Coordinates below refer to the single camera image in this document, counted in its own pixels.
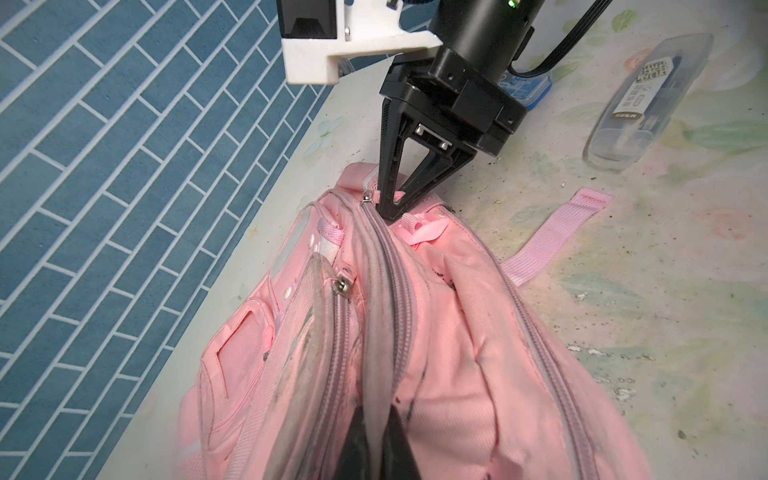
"zipper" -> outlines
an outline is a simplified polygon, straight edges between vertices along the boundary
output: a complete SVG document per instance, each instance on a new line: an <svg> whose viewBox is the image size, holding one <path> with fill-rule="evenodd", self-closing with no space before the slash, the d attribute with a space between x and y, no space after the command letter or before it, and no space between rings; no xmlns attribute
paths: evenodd
<svg viewBox="0 0 768 480"><path fill-rule="evenodd" d="M580 480L598 480L598 469L594 463L592 444L589 441L584 423L581 421L581 417L576 409L576 402L574 401L571 390L568 388L568 383L565 381L565 378L563 378L562 372L552 357L544 338L541 336L533 318L531 318L531 314L525 309L525 304L522 302L517 291L512 287L509 278L502 270L501 264L496 259L496 256L488 249L485 242L477 236L475 231L469 225L456 216L453 217L472 235L475 242L477 242L491 258L496 270L499 275L502 276L504 284L507 286L507 291L515 306L515 312L517 313L520 326L528 341L528 348L533 352L533 357L539 367L539 371L547 381L550 391L553 394L563 417L566 430L566 445L568 446L571 459L575 463L577 478Z"/></svg>
<svg viewBox="0 0 768 480"><path fill-rule="evenodd" d="M306 454L301 462L296 478L320 477L326 450L331 444L331 435L336 424L336 414L342 402L342 393L346 381L346 366L349 354L349 298L352 280L339 275L333 281L333 347L331 363L328 369L326 388L320 400L317 420Z"/></svg>
<svg viewBox="0 0 768 480"><path fill-rule="evenodd" d="M389 284L392 287L392 305L394 306L394 365L392 372L392 394L397 390L397 385L406 372L406 361L411 349L413 305L410 295L410 279L406 267L402 264L402 258L397 251L395 243L373 204L373 192L365 190L362 193L362 210L371 222L373 232L379 240L384 251L385 266L387 269Z"/></svg>

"black cylindrical motor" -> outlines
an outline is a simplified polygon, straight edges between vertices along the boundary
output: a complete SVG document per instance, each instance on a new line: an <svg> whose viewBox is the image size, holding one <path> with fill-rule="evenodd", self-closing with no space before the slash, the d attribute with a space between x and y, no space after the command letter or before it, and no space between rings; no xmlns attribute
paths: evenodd
<svg viewBox="0 0 768 480"><path fill-rule="evenodd" d="M497 84L544 0L440 0L429 30Z"/></svg>

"white bracket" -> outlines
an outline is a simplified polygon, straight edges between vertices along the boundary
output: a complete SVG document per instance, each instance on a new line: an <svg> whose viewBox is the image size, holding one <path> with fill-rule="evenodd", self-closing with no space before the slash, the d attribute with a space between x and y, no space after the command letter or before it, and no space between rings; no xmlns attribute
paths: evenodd
<svg viewBox="0 0 768 480"><path fill-rule="evenodd" d="M385 0L336 0L336 38L283 38L286 81L290 84L336 84L339 59L385 53L402 53L442 45L430 31L408 33L399 25L402 0L397 9Z"/></svg>

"black cable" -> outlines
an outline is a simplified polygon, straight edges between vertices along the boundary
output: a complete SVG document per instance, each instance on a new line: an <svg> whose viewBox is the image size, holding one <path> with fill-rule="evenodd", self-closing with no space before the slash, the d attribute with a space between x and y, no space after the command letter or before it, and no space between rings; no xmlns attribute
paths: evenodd
<svg viewBox="0 0 768 480"><path fill-rule="evenodd" d="M530 71L516 71L512 64L509 64L507 71L516 77L531 78L537 77L541 74L547 73L563 59L568 52L581 40L581 37L587 33L587 30L595 23L600 17L603 11L611 4L611 0L595 0L592 6L584 13L584 16L578 21L578 23L565 35L565 38L560 42L555 50L550 53L547 58L536 68Z"/></svg>

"label on box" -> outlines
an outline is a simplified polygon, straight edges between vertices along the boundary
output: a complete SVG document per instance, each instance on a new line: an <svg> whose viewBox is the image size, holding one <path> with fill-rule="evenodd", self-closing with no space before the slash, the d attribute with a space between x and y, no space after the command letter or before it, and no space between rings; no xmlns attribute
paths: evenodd
<svg viewBox="0 0 768 480"><path fill-rule="evenodd" d="M611 116L630 120L642 117L673 68L671 57L657 58L646 63Z"/></svg>

